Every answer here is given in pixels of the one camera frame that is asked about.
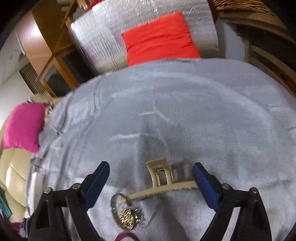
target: teal fabric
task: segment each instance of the teal fabric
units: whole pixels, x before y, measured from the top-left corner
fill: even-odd
[[[0,188],[0,209],[4,216],[6,216],[7,218],[11,217],[12,212],[10,211],[9,207],[6,204],[4,192],[1,188]]]

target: blue gripper pad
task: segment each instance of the blue gripper pad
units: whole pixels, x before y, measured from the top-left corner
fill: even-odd
[[[200,162],[193,165],[192,175],[208,207],[217,212],[222,194],[221,183],[215,176],[210,175]]]
[[[83,209],[85,211],[87,211],[89,208],[92,208],[95,205],[109,177],[109,174],[109,164],[105,161],[102,161],[96,169],[96,171],[93,174],[87,175],[87,177],[82,182],[81,186],[85,201]]]

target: metal screw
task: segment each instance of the metal screw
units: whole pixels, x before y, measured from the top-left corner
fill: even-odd
[[[251,188],[252,193],[256,194],[258,192],[257,188]]]
[[[51,191],[52,191],[51,188],[45,188],[44,193],[48,194],[48,193],[50,193]]]
[[[80,183],[75,183],[72,185],[72,189],[78,189],[81,187],[81,184]]]
[[[227,184],[227,183],[223,183],[223,184],[221,185],[221,187],[222,187],[223,189],[225,189],[225,190],[229,190],[229,189],[230,189],[230,185]]]

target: white wall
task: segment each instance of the white wall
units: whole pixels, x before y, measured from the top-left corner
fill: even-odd
[[[12,110],[32,95],[19,72],[0,85],[0,128]]]
[[[244,61],[244,40],[238,36],[235,28],[225,20],[218,18],[216,31],[219,40],[220,58]]]
[[[0,84],[4,83],[15,72],[20,71],[29,63],[27,57],[23,57],[19,61],[21,53],[16,33],[13,30],[0,50]]]

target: beige hair clip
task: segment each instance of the beige hair clip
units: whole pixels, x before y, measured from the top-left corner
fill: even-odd
[[[197,185],[195,181],[187,181],[187,182],[180,182],[180,183],[174,183],[173,181],[173,174],[172,174],[172,167],[169,165],[165,158],[160,158],[152,161],[147,161],[146,166],[149,170],[149,173],[151,175],[152,179],[152,188],[132,193],[126,198],[120,198],[118,201],[119,203],[124,203],[126,200],[129,200],[130,202],[133,201],[140,201],[142,199],[145,199],[147,197],[151,197],[153,195],[167,192],[171,190],[184,190],[184,189],[193,189],[197,188]],[[167,184],[161,185],[160,184],[160,178],[159,178],[159,172],[164,171]]]

